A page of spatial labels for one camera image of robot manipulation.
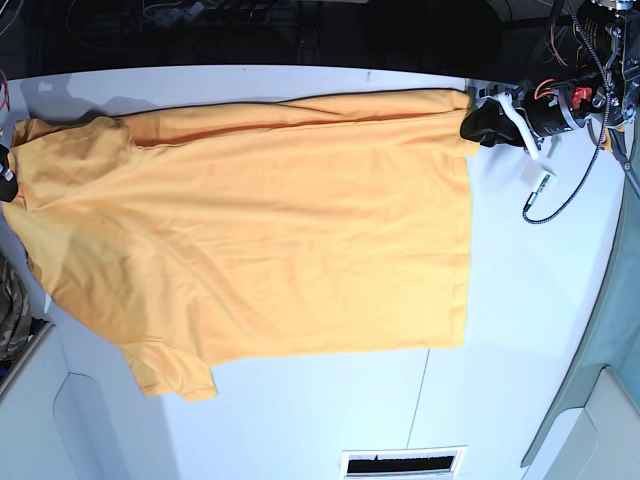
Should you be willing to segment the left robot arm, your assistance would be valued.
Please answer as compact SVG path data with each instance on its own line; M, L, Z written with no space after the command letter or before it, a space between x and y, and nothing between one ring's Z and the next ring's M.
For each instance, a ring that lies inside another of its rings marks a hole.
M563 67L535 83L489 85L462 122L461 136L486 147L531 152L544 139L599 119L621 131L639 107L639 7L635 1L555 1L545 22L546 45Z

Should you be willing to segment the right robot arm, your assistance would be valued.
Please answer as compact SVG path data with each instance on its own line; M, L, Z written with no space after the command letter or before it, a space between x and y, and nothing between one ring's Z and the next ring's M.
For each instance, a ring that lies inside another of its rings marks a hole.
M1 72L1 121L10 113L9 84L4 72ZM1 144L1 201L12 202L18 193L18 184L9 165L10 150Z

